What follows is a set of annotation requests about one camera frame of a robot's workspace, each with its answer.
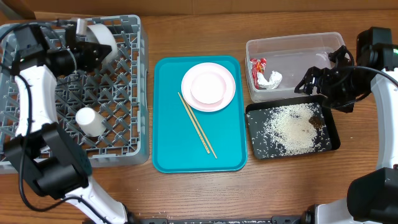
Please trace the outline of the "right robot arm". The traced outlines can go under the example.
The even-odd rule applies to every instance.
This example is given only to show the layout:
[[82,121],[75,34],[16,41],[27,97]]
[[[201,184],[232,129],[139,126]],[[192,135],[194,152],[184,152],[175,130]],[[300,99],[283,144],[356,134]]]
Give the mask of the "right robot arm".
[[358,34],[356,55],[345,47],[330,53],[333,68],[311,67],[295,93],[325,97],[322,105],[344,113],[374,96],[379,152],[376,170],[349,185],[345,198],[314,207],[302,223],[397,223],[397,45],[388,28]]

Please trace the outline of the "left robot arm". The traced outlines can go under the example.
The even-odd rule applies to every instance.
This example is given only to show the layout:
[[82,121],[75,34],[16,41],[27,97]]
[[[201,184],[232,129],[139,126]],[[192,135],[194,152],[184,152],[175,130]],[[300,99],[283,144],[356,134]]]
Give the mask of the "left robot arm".
[[86,152],[59,125],[55,104],[57,78],[77,71],[92,72],[115,58],[118,48],[102,24],[59,21],[65,42],[49,46],[46,23],[16,24],[9,29],[17,52],[9,68],[19,91],[16,135],[3,145],[6,158],[28,185],[57,205],[70,203],[95,223],[132,223],[126,206],[113,199],[93,178]]

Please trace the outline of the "white cup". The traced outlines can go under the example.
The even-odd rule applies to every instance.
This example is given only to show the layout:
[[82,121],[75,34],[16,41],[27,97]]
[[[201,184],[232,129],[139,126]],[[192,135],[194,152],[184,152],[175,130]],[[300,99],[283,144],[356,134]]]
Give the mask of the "white cup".
[[89,137],[98,137],[106,130],[102,123],[105,118],[92,108],[81,108],[77,111],[75,119],[80,129]]

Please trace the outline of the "white rice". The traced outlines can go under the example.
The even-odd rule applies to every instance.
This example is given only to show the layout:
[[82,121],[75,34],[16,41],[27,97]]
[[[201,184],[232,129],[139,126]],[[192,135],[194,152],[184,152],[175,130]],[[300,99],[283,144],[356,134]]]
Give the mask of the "white rice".
[[[316,130],[308,120],[318,116],[324,126]],[[246,113],[252,148],[257,159],[271,159],[331,150],[321,106],[301,103]]]

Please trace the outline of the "small white bowl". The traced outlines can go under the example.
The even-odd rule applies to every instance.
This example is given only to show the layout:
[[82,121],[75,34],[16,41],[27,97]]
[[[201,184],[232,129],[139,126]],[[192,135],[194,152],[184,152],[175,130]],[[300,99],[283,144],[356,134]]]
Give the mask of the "small white bowl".
[[217,73],[201,73],[193,79],[190,91],[194,99],[200,103],[214,104],[224,97],[226,82]]

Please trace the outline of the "brown food scrap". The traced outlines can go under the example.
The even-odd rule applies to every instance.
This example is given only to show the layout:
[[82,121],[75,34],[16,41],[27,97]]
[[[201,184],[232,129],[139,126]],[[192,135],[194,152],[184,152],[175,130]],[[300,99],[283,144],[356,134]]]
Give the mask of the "brown food scrap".
[[312,116],[308,122],[316,129],[320,130],[324,126],[324,122],[322,119],[320,119],[318,116]]

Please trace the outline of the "grey bowl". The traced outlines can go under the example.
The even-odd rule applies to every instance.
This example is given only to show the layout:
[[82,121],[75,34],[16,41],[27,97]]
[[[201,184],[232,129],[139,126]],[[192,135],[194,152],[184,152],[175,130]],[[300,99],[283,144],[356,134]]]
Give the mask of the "grey bowl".
[[111,52],[102,61],[103,65],[110,63],[118,56],[118,47],[111,31],[103,24],[89,25],[86,32],[87,41],[109,45]]

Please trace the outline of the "red snack wrapper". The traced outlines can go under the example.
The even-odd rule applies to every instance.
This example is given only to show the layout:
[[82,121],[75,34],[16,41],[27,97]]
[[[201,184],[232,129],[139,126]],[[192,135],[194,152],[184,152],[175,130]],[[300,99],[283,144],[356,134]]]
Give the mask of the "red snack wrapper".
[[267,60],[265,58],[251,58],[251,74],[256,89],[263,88],[268,81],[264,78]]

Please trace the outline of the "white tissue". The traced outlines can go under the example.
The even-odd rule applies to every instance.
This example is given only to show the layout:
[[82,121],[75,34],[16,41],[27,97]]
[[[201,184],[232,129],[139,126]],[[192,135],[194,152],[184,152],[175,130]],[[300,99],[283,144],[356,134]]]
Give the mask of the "white tissue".
[[282,74],[272,71],[270,78],[267,80],[261,72],[257,72],[257,84],[261,88],[276,89],[282,81]]

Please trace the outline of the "wooden chopstick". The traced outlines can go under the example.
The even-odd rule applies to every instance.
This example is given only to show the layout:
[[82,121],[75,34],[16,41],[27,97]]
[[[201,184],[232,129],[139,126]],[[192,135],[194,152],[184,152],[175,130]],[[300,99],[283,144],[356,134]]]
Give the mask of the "wooden chopstick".
[[182,104],[183,104],[183,107],[185,108],[185,111],[186,111],[187,114],[188,114],[188,117],[190,118],[190,121],[191,121],[192,124],[193,124],[193,127],[195,128],[195,131],[196,131],[197,134],[198,134],[198,137],[200,138],[200,141],[202,142],[202,144],[203,144],[203,146],[204,146],[204,148],[205,148],[207,154],[209,154],[209,153],[210,153],[210,150],[209,150],[208,146],[206,145],[205,140],[204,140],[203,136],[201,135],[201,132],[200,132],[200,130],[199,130],[199,128],[198,128],[196,122],[194,121],[193,116],[192,116],[190,110],[188,109],[188,106],[187,106],[185,100],[183,99],[183,97],[181,96],[181,94],[180,94],[179,92],[177,92],[177,93],[178,93],[178,96],[179,96],[179,98],[180,98],[180,101],[181,101]]
[[194,121],[196,122],[196,124],[197,124],[197,126],[198,126],[198,128],[199,128],[199,130],[200,130],[200,132],[201,132],[201,135],[204,137],[204,140],[205,140],[205,142],[207,143],[208,148],[210,149],[211,153],[214,155],[215,159],[217,159],[218,156],[216,155],[216,153],[215,153],[215,151],[214,151],[212,145],[210,144],[210,141],[208,140],[208,138],[207,138],[207,136],[206,136],[206,134],[205,134],[205,132],[204,132],[202,126],[200,125],[199,121],[197,120],[197,117],[195,116],[195,114],[194,114],[194,112],[193,112],[191,106],[190,106],[188,103],[186,103],[186,102],[185,102],[185,104],[187,105],[187,108],[188,108],[190,114],[193,116],[193,119],[194,119]]

